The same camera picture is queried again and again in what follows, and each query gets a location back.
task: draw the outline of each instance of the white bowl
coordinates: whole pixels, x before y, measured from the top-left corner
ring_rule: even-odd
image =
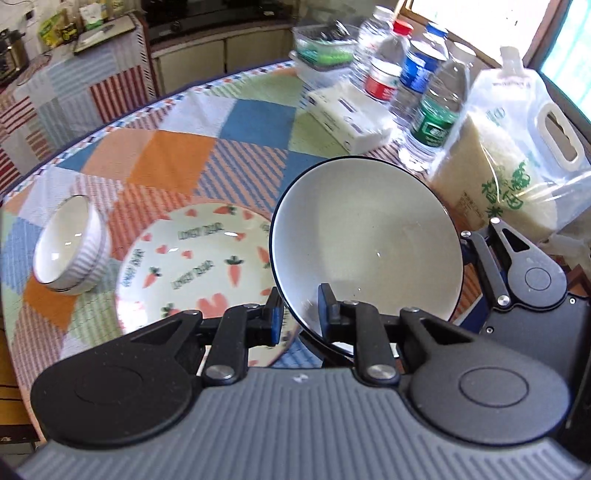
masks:
[[[35,246],[35,278],[52,290],[80,284],[100,251],[102,231],[100,214],[88,197],[75,195],[62,202]]]
[[[462,252],[447,211],[384,161],[343,157],[304,172],[280,199],[269,242],[286,304],[318,335],[320,283],[390,315],[419,307],[448,320],[460,297]]]
[[[111,258],[111,234],[104,223],[102,224],[102,228],[102,246],[86,277],[78,285],[65,290],[56,290],[56,292],[63,293],[64,295],[80,295],[96,287],[98,282],[105,276],[109,259]]]

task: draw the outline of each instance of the red bottle cap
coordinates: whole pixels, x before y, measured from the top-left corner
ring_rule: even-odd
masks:
[[[403,35],[404,37],[408,37],[411,33],[413,33],[413,26],[410,23],[403,22],[402,20],[396,20],[394,22],[394,33],[398,35]]]

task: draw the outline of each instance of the bag handle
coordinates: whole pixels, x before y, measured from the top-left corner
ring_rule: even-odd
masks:
[[[570,144],[573,146],[574,151],[576,152],[574,159],[567,160],[564,157],[564,154],[556,143],[556,140],[548,131],[548,127],[546,126],[546,117],[549,113],[554,115],[556,122],[560,125],[564,134],[566,135],[566,138],[569,139]],[[552,152],[552,155],[554,156],[554,159],[558,165],[567,171],[576,171],[579,169],[581,162],[586,158],[583,144],[581,143],[581,140],[579,140],[579,137],[575,133],[572,125],[558,105],[556,105],[551,100],[542,105],[542,108],[540,109],[536,119],[536,128],[538,129],[538,132],[540,133],[545,144],[548,145],[548,148]]]

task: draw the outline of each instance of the transparent plastic bag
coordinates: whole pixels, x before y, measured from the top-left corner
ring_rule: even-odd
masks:
[[[591,206],[591,166],[541,77],[523,68],[515,48],[501,53],[503,68],[476,78],[428,182],[470,229],[497,216],[540,242]],[[574,158],[567,160],[550,134],[549,114]]]

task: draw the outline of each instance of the white bottle cap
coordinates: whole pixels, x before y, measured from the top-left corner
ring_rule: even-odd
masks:
[[[466,65],[472,63],[476,58],[476,53],[474,53],[474,50],[458,42],[452,43],[449,53],[455,60],[461,61]]]
[[[374,18],[384,22],[392,22],[394,20],[394,12],[389,8],[377,6],[374,8]]]
[[[503,76],[523,77],[525,75],[523,61],[516,47],[501,47],[501,59],[503,62]]]

